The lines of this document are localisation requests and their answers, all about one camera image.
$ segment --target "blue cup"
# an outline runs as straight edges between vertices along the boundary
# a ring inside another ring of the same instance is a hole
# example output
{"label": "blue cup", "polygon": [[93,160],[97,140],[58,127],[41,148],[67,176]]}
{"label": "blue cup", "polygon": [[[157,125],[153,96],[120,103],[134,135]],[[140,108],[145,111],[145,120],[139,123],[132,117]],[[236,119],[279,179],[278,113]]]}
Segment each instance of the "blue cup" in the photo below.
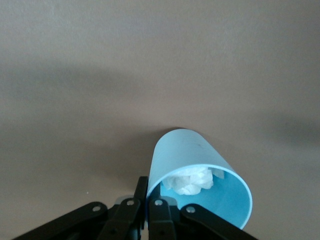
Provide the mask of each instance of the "blue cup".
{"label": "blue cup", "polygon": [[[162,181],[187,168],[207,167],[224,171],[224,179],[213,176],[213,186],[196,195],[179,195],[166,189]],[[252,212],[252,194],[246,182],[197,132],[176,129],[157,142],[151,163],[147,198],[160,184],[160,195],[176,199],[181,209],[199,204],[236,227],[243,229]]]}

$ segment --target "crumpled white tissue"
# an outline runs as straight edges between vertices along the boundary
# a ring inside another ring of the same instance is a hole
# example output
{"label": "crumpled white tissue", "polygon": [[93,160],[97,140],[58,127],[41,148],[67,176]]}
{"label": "crumpled white tissue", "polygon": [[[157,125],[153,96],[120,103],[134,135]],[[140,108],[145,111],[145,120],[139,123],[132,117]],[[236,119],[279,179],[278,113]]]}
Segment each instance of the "crumpled white tissue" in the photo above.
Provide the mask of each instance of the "crumpled white tissue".
{"label": "crumpled white tissue", "polygon": [[214,185],[213,174],[224,178],[224,171],[208,167],[191,167],[174,173],[162,181],[166,189],[173,189],[179,195],[196,195],[201,189]]}

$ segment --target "silver screw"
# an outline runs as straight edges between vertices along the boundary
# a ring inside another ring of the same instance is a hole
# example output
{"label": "silver screw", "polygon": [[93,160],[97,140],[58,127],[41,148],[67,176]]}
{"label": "silver screw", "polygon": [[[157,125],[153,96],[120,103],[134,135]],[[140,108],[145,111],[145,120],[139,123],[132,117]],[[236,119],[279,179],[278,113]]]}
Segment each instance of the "silver screw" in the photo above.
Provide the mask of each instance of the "silver screw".
{"label": "silver screw", "polygon": [[154,205],[161,206],[164,202],[160,199],[154,201]]}
{"label": "silver screw", "polygon": [[127,204],[128,206],[131,206],[131,205],[135,204],[135,201],[129,200],[129,201],[126,202],[126,204]]}
{"label": "silver screw", "polygon": [[193,214],[196,212],[196,209],[193,206],[187,206],[185,210],[190,214]]}
{"label": "silver screw", "polygon": [[98,212],[98,211],[100,211],[100,210],[101,210],[101,207],[100,207],[100,206],[95,206],[95,207],[92,208],[92,211],[93,211],[93,212]]}

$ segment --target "gray surface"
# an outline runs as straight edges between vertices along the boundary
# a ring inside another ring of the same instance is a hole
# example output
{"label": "gray surface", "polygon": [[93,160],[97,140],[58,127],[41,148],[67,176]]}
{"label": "gray surface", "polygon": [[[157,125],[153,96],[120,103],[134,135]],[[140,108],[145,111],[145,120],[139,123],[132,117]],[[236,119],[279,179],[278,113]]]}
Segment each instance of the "gray surface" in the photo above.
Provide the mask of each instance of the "gray surface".
{"label": "gray surface", "polygon": [[132,194],[174,127],[247,181],[247,232],[318,239],[319,43],[318,0],[2,0],[0,239]]}

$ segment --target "light blue plastic cup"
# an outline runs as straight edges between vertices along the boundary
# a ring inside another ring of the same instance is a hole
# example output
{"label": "light blue plastic cup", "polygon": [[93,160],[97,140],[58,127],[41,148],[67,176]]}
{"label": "light blue plastic cup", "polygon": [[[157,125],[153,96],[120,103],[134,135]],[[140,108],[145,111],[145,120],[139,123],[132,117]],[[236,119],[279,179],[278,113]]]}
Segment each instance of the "light blue plastic cup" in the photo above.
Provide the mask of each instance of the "light blue plastic cup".
{"label": "light blue plastic cup", "polygon": [[[224,171],[224,179],[213,176],[213,186],[196,195],[179,195],[161,183],[166,177],[186,168],[208,167]],[[246,182],[197,132],[176,129],[157,142],[152,157],[147,198],[160,184],[160,195],[176,199],[181,209],[199,204],[236,227],[243,229],[252,212],[252,194]]]}

